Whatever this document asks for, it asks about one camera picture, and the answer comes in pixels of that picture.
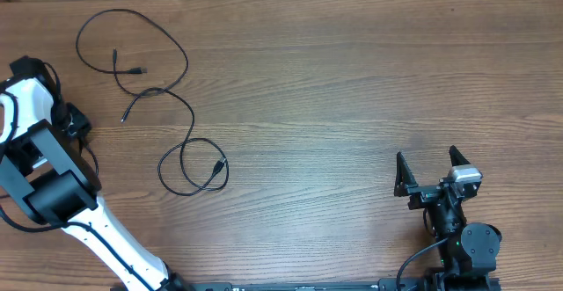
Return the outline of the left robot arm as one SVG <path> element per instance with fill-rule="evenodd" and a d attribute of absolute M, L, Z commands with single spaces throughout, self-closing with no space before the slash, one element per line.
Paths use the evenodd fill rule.
<path fill-rule="evenodd" d="M 54 68 L 23 56 L 1 83 L 1 186 L 33 233 L 62 230 L 81 241 L 121 280 L 123 290 L 188 290 L 190 285 L 147 251 L 100 194 L 98 166 L 81 156 L 91 123 L 65 102 Z"/>

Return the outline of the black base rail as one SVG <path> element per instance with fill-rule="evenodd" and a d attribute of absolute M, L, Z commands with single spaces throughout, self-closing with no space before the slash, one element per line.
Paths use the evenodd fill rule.
<path fill-rule="evenodd" d="M 156 290 L 187 290 L 187 291 L 396 291 L 399 290 L 396 285 L 396 279 L 383 278 L 378 281 L 370 282 L 341 282 L 341 283 L 319 283 L 319 284 L 251 284 L 251 285 L 232 285 L 227 282 L 221 283 L 172 283 L 168 286 L 161 286 Z M 452 287 L 446 287 L 445 290 L 493 290 L 501 291 L 501 285 L 498 279 L 490 280 L 490 287 L 484 284 L 470 283 L 467 287 L 460 284 L 454 284 Z M 425 286 L 424 279 L 406 278 L 401 279 L 400 290 L 406 291 L 422 291 L 422 290 L 439 290 L 438 288 Z"/>

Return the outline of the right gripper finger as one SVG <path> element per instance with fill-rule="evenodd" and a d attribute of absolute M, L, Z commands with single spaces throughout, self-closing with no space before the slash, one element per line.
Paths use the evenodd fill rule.
<path fill-rule="evenodd" d="M 418 183 L 409 168 L 403 153 L 400 151 L 396 155 L 397 170 L 394 186 L 394 195 L 397 197 L 407 196 L 410 191 L 418 186 Z"/>
<path fill-rule="evenodd" d="M 450 161 L 452 166 L 468 165 L 470 161 L 466 159 L 463 154 L 455 145 L 451 145 L 449 148 Z"/>

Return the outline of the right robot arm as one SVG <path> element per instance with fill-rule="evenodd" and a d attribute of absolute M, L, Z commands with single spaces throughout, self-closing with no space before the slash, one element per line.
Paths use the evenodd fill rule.
<path fill-rule="evenodd" d="M 456 146 L 449 148 L 451 167 L 436 185 L 421 186 L 416 181 L 404 155 L 396 155 L 396 197 L 407 197 L 411 210 L 423 211 L 425 230 L 435 242 L 410 256 L 398 269 L 396 290 L 500 290 L 497 279 L 489 277 L 496 270 L 502 234 L 493 225 L 472 222 L 464 215 L 462 203 L 475 197 L 483 174 Z M 441 265 L 429 268 L 422 277 L 404 281 L 403 273 L 414 260 L 437 249 Z"/>

